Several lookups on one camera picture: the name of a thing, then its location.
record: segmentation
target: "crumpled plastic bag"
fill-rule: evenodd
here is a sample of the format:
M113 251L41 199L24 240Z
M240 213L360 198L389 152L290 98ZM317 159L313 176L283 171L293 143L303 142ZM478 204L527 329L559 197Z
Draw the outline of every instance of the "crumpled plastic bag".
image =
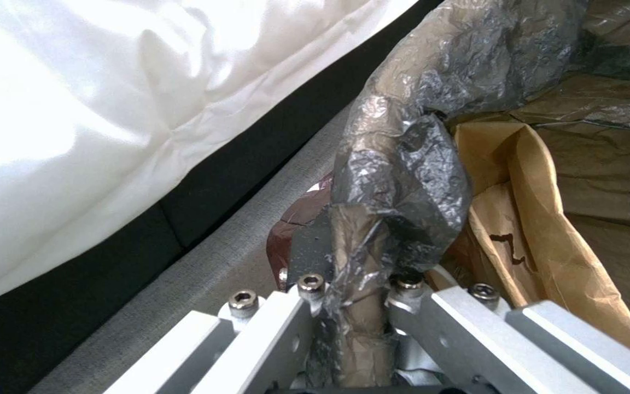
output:
M388 55L355 101L335 161L335 280L342 386L390 383L385 284L425 271L457 237L471 189L442 120L503 111L560 80L587 3L450 0Z

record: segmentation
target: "gray fabric surface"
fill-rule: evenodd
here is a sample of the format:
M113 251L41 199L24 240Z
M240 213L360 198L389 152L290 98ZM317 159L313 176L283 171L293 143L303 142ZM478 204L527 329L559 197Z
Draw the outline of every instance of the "gray fabric surface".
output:
M290 204L332 170L347 114L348 107L255 197L137 294L31 392L103 392L188 311L217 314L225 299L244 287L262 296L275 290L265 252L269 230Z

